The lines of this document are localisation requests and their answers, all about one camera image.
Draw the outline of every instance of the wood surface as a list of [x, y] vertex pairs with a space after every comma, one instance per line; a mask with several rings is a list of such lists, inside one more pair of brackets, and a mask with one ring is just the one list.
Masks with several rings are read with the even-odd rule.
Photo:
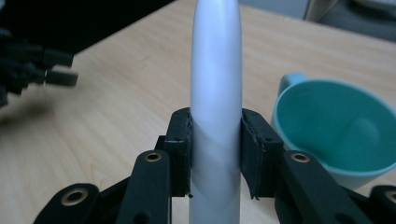
[[[154, 148], [172, 112], [190, 105], [194, 1], [179, 0], [75, 57], [73, 89], [30, 86], [0, 109], [1, 223], [33, 223], [59, 190], [106, 189]], [[302, 71], [363, 86], [396, 107], [396, 45], [241, 6], [243, 107], [271, 119], [282, 75]], [[251, 201], [242, 181], [241, 223], [278, 223], [274, 200]], [[396, 171], [357, 189], [396, 184]], [[188, 223], [188, 198], [173, 200]]]

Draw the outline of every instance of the mug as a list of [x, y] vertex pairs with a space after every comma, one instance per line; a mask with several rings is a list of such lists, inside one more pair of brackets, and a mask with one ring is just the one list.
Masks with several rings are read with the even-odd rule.
[[394, 111], [345, 82], [309, 80], [301, 73], [283, 76], [272, 126], [286, 150], [311, 154], [349, 189], [396, 167]]

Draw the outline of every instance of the white tube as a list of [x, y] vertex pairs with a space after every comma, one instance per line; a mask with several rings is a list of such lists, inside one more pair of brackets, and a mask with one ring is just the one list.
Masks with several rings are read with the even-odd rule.
[[192, 35], [190, 224], [239, 223], [242, 37], [237, 0], [198, 0]]

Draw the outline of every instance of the light wood tabletop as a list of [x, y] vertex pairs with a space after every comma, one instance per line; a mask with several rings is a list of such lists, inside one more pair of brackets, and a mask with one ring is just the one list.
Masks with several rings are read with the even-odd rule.
[[[171, 114], [190, 105], [195, 3], [176, 1], [76, 55], [73, 89], [30, 86], [0, 109], [1, 223], [32, 223], [75, 183], [106, 189], [154, 148]], [[241, 6], [243, 107], [271, 119], [282, 75], [363, 86], [396, 108], [396, 44]], [[396, 171], [357, 189], [396, 185]], [[278, 223], [273, 199], [251, 201], [242, 180], [241, 223]], [[188, 198], [173, 223], [188, 223]]]

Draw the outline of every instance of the table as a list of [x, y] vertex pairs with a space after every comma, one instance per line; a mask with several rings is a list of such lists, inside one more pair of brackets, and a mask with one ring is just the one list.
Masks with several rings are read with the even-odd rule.
[[[0, 217], [32, 223], [60, 189], [106, 189], [154, 148], [172, 112], [190, 104], [194, 1], [179, 0], [82, 51], [74, 89], [30, 86], [0, 110]], [[243, 106], [270, 120], [281, 76], [349, 81], [396, 107], [396, 45], [252, 7], [241, 7]], [[357, 189], [396, 184], [396, 171]], [[173, 200], [188, 222], [188, 198]], [[278, 223], [273, 199], [251, 201], [242, 181], [241, 223]]]

